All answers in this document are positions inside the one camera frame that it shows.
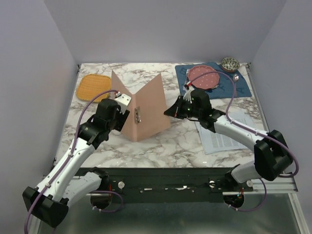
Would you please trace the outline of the pink folder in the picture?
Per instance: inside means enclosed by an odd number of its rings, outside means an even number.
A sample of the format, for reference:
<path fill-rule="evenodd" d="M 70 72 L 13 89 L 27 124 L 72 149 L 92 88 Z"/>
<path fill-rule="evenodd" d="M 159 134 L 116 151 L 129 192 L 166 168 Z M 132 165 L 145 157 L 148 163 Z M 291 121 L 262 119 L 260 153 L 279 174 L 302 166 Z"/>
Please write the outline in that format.
<path fill-rule="evenodd" d="M 121 133 L 132 142 L 150 138 L 171 127 L 170 119 L 164 115 L 167 103 L 161 74 L 155 76 L 138 92 L 131 94 L 115 72 L 111 75 L 112 88 L 132 98 L 128 110 L 130 114 Z M 135 123 L 135 108 L 140 107 L 141 123 Z"/>

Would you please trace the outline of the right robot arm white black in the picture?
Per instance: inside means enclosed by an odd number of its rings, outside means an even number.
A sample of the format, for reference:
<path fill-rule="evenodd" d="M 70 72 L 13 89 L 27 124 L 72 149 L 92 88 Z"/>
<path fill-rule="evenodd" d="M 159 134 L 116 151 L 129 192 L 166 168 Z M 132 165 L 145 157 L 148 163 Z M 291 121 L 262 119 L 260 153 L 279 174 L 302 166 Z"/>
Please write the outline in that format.
<path fill-rule="evenodd" d="M 203 128 L 230 137 L 254 153 L 253 161 L 239 164 L 225 175 L 224 185 L 230 191 L 251 179 L 273 181 L 294 161 L 279 131 L 265 132 L 231 119 L 212 107 L 209 95 L 202 89 L 178 96 L 164 114 L 178 119 L 195 118 Z"/>

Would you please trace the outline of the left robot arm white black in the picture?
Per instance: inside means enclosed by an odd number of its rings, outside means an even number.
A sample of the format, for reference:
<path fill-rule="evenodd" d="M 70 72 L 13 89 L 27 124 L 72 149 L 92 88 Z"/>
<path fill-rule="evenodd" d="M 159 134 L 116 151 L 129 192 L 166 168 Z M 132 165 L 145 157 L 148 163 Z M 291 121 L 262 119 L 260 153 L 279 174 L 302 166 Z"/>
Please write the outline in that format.
<path fill-rule="evenodd" d="M 72 198 L 64 197 L 67 186 L 84 161 L 109 139 L 109 133 L 122 130 L 130 113 L 130 102 L 131 98 L 125 94 L 115 99 L 105 98 L 85 123 L 78 123 L 75 137 L 63 158 L 36 187 L 26 187 L 23 191 L 28 215 L 52 228 L 64 220 L 72 201 Z"/>

